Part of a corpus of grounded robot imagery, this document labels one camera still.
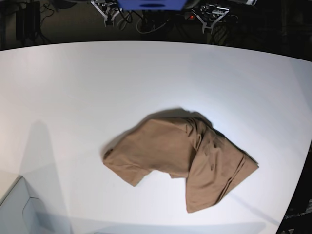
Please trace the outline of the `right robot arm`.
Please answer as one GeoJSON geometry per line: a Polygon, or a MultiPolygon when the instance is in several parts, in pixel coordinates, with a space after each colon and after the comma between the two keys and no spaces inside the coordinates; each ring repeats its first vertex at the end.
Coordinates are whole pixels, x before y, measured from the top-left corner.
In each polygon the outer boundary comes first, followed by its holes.
{"type": "Polygon", "coordinates": [[[115,18],[122,10],[116,0],[92,0],[91,4],[102,15],[104,26],[114,26],[115,18]]]}

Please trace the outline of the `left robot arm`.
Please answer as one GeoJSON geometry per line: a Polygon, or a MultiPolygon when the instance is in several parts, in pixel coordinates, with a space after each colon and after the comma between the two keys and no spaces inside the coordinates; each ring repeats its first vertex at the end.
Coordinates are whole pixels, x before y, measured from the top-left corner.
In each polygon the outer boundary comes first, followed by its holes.
{"type": "Polygon", "coordinates": [[[230,11],[229,7],[221,7],[217,4],[204,4],[191,9],[191,12],[202,24],[202,33],[206,30],[213,31],[215,25],[220,22],[230,11]]]}

